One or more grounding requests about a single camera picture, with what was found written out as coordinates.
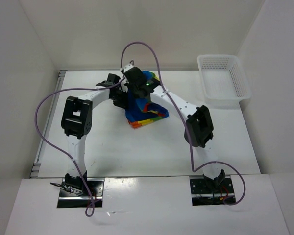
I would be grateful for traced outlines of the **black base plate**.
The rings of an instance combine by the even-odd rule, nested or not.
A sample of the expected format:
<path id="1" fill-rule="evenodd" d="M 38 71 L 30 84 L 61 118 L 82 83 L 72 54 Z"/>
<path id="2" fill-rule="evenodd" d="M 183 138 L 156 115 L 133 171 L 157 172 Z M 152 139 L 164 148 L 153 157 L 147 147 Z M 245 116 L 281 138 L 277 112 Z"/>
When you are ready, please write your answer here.
<path id="1" fill-rule="evenodd" d="M 59 191 L 57 208 L 86 208 L 91 204 L 87 191 L 65 186 L 64 180 Z M 88 186 L 95 201 L 95 207 L 101 208 L 103 203 L 104 179 L 88 178 Z"/>
<path id="2" fill-rule="evenodd" d="M 189 182 L 193 206 L 224 205 L 224 200 L 229 204 L 236 202 L 230 177 L 226 177 L 214 192 L 207 187 L 203 177 L 191 177 Z"/>

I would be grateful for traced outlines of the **white plastic basket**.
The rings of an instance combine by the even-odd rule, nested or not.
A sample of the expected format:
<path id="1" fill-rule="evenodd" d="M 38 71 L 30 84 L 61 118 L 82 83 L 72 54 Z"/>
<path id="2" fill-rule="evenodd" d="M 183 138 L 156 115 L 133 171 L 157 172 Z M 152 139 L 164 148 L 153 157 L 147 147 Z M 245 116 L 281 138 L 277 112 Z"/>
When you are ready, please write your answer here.
<path id="1" fill-rule="evenodd" d="M 204 99 L 217 106 L 233 106 L 252 96 L 244 69 L 235 55 L 205 54 L 197 57 Z"/>

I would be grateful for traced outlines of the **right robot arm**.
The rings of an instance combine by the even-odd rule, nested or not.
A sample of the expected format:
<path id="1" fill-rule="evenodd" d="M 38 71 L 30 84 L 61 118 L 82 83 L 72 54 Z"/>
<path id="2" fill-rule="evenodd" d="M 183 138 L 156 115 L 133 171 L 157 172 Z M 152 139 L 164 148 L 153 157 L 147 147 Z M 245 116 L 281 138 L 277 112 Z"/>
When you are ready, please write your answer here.
<path id="1" fill-rule="evenodd" d="M 217 192 L 222 187 L 225 172 L 218 169 L 212 149 L 214 126 L 208 107 L 193 105 L 169 91 L 159 74 L 142 71 L 132 64 L 122 67 L 121 72 L 128 88 L 128 122 L 136 127 L 167 118 L 170 114 L 179 117 L 190 147 L 192 172 L 209 166 L 203 175 L 205 187 L 209 192 Z"/>

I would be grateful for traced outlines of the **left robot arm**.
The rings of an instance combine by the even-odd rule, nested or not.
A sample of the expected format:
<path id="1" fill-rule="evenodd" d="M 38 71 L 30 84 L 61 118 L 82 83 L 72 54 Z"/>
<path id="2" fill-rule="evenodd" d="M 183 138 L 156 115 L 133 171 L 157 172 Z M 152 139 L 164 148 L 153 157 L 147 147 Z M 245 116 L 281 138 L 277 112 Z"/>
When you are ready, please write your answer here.
<path id="1" fill-rule="evenodd" d="M 117 107 L 128 107 L 127 92 L 121 88 L 121 78 L 111 73 L 106 80 L 96 84 L 94 91 L 66 99 L 61 127 L 67 137 L 72 162 L 69 163 L 63 187 L 70 187 L 78 196 L 88 193 L 85 142 L 92 128 L 93 109 L 109 99 Z"/>

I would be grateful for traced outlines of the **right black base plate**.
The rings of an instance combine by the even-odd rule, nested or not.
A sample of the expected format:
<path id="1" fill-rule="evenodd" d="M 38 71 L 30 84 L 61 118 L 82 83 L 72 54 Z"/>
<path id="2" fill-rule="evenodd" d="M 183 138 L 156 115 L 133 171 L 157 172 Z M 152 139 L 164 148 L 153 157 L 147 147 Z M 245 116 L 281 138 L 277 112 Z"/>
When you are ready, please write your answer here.
<path id="1" fill-rule="evenodd" d="M 203 177 L 191 177 L 189 182 L 193 206 L 224 205 L 224 200 L 229 204 L 236 202 L 230 177 L 226 177 L 214 192 L 207 187 Z"/>

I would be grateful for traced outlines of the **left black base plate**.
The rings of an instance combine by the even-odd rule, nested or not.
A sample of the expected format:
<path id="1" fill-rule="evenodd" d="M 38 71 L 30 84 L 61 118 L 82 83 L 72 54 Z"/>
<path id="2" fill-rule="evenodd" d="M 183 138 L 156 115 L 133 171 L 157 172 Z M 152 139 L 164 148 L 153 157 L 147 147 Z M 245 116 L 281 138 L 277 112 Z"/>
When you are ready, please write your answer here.
<path id="1" fill-rule="evenodd" d="M 64 180 L 59 191 L 57 208 L 86 208 L 91 204 L 87 191 L 65 186 Z M 95 201 L 95 207 L 101 208 L 103 203 L 104 179 L 88 178 L 88 186 Z"/>

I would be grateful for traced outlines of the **rainbow striped shorts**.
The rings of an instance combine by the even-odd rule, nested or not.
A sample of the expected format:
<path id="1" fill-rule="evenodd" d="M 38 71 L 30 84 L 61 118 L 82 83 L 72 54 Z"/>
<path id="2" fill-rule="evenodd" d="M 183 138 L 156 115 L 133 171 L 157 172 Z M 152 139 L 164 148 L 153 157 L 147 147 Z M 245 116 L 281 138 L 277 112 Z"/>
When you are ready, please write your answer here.
<path id="1" fill-rule="evenodd" d="M 147 102 L 146 99 L 135 98 L 131 92 L 133 85 L 141 86 L 144 83 L 151 83 L 154 91 L 160 86 L 160 80 L 154 73 L 147 70 L 141 71 L 135 67 L 133 70 L 125 72 L 124 75 L 127 79 L 125 85 L 128 87 L 128 108 L 125 109 L 125 116 L 132 128 L 137 129 L 169 116 L 168 110 L 163 106 L 153 101 Z"/>

